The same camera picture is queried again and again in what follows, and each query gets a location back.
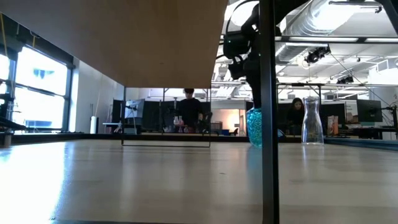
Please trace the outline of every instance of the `man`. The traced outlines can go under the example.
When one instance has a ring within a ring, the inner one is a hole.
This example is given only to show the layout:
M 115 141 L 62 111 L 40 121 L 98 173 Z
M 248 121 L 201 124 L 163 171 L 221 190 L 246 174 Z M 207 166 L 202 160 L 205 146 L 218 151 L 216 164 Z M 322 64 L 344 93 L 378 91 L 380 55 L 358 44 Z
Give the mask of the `man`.
M 190 132 L 194 132 L 198 121 L 203 119 L 200 101 L 193 97 L 194 91 L 192 88 L 184 89 L 186 99 L 182 100 L 178 106 L 182 120 L 189 127 Z

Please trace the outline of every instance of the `dark shirt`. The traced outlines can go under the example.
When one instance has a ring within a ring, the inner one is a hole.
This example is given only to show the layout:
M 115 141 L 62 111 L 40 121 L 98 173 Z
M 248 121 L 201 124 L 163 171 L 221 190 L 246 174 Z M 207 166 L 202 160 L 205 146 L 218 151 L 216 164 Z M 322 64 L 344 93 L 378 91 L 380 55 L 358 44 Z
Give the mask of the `dark shirt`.
M 180 101 L 178 111 L 184 124 L 192 128 L 196 126 L 199 114 L 203 114 L 200 101 L 195 98 Z
M 293 110 L 290 109 L 287 112 L 287 121 L 290 121 L 294 125 L 303 125 L 304 110 Z

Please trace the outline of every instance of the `person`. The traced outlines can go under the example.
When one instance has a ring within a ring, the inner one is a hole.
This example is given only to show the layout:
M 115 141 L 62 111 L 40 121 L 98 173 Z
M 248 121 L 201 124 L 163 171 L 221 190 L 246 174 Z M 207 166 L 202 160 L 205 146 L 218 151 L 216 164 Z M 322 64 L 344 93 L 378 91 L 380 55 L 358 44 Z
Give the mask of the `person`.
M 203 119 L 203 110 L 198 99 L 193 97 L 193 88 L 184 89 L 185 99 L 179 103 L 178 111 L 185 125 L 193 132 L 199 120 Z
M 289 126 L 301 126 L 304 120 L 304 105 L 300 98 L 295 98 L 287 112 L 287 121 Z

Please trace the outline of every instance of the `computer monitor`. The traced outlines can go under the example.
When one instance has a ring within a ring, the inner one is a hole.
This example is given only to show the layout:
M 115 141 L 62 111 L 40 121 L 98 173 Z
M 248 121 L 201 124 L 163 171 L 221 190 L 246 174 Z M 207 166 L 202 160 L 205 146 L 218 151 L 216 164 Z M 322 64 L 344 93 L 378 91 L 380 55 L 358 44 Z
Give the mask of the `computer monitor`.
M 359 122 L 383 122 L 381 102 L 377 100 L 356 100 Z
M 142 118 L 145 99 L 127 100 L 124 118 Z
M 345 124 L 346 122 L 346 105 L 345 103 L 322 104 L 319 109 L 319 115 L 322 123 L 329 116 L 338 116 L 338 124 Z

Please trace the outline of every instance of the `black metal table leg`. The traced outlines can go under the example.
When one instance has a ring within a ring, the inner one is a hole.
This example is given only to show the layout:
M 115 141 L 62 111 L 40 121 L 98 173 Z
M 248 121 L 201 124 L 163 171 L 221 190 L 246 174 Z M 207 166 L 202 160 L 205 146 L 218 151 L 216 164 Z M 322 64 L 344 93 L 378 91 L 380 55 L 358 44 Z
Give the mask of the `black metal table leg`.
M 277 82 L 274 0 L 260 0 L 262 103 L 262 223 L 279 223 Z

